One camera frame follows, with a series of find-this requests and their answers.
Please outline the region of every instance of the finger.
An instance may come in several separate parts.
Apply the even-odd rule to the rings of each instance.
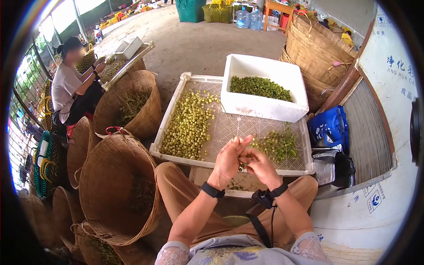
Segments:
[[[219,151],[219,153],[222,153],[225,150],[235,151],[239,144],[240,144],[240,138],[234,137],[233,139],[229,140],[228,143],[224,147],[222,147],[222,149],[221,149],[221,151]]]
[[[266,158],[266,155],[256,148],[249,148],[247,150],[244,150],[240,154],[240,156],[247,156],[247,155],[249,155],[250,157],[255,157],[258,161],[261,161]]]
[[[246,167],[246,171],[249,174],[255,174],[255,171],[251,167]]]
[[[236,153],[237,154],[240,154],[241,152],[243,152],[243,150],[245,150],[246,147],[248,147],[249,144],[252,142],[252,139],[253,139],[253,135],[252,134],[246,136],[243,139],[240,139],[240,144],[239,144],[239,146],[236,149]]]
[[[242,156],[240,157],[240,161],[243,162],[244,165],[251,167],[253,170],[260,167],[259,162],[251,157]]]

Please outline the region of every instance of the person in yellow shirt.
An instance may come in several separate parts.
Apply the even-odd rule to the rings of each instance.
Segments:
[[[353,46],[353,41],[352,41],[352,32],[351,31],[346,31],[345,33],[342,34],[342,40],[349,45],[350,47]]]

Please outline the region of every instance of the metal railing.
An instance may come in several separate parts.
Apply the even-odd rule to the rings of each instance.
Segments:
[[[16,73],[9,104],[8,127],[9,161],[15,188],[29,189],[29,173],[33,149],[38,146],[44,131],[44,113],[40,103],[44,85],[51,75],[41,61],[35,41],[25,53]]]

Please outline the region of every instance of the white t-shirt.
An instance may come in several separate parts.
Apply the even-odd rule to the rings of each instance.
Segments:
[[[64,123],[69,117],[75,91],[82,85],[82,74],[75,67],[68,67],[61,63],[56,71],[52,83],[53,108],[59,111],[59,119]]]

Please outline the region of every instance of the blue bag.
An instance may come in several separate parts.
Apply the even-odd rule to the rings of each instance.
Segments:
[[[316,115],[307,124],[313,146],[324,139],[325,145],[329,147],[341,144],[343,152],[349,155],[349,130],[342,106]]]

